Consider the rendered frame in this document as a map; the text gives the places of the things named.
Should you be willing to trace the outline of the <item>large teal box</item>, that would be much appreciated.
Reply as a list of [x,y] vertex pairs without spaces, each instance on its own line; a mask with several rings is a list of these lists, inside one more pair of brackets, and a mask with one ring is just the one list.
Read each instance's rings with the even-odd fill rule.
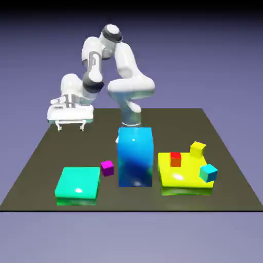
[[57,205],[95,205],[99,183],[99,167],[64,167],[54,191]]

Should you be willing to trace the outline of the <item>small red cube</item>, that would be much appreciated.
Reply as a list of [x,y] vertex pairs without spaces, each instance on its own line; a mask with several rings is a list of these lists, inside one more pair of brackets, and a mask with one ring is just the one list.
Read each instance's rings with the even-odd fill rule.
[[170,165],[171,167],[181,167],[180,152],[170,152]]

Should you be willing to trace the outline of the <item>small magenta cube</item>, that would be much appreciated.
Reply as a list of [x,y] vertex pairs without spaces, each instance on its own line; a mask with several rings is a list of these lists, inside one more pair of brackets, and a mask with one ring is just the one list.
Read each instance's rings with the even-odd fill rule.
[[110,176],[114,174],[114,165],[110,160],[101,162],[101,171],[103,176]]

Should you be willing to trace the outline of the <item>large blue box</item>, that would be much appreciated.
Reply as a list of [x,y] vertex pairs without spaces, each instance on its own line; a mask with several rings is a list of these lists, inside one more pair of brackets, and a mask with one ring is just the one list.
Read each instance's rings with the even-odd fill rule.
[[118,141],[120,187],[151,187],[154,141],[150,127],[121,127]]

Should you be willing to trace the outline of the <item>small yellow cube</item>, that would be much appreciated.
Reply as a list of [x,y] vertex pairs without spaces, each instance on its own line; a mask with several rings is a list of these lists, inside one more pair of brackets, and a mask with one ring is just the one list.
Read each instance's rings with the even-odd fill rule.
[[201,158],[203,156],[205,147],[206,144],[194,141],[190,146],[190,156],[194,158]]

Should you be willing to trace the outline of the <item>large yellow box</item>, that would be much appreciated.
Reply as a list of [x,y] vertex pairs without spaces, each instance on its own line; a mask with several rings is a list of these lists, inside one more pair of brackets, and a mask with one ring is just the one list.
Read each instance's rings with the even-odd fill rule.
[[204,157],[194,158],[190,153],[181,153],[181,167],[171,167],[170,153],[159,153],[162,195],[211,195],[214,181],[206,183],[199,177],[200,168],[207,164]]

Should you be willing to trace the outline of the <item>small cyan cube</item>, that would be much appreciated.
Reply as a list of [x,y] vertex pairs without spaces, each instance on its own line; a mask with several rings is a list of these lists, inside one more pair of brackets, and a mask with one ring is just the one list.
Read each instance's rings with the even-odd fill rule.
[[218,169],[211,164],[207,164],[200,168],[199,177],[206,183],[215,181],[217,178]]

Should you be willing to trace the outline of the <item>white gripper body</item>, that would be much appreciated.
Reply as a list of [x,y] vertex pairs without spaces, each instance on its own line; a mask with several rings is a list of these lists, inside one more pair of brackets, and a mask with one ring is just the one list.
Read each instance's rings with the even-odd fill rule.
[[93,106],[56,107],[51,105],[47,112],[49,122],[60,124],[90,123],[93,121]]

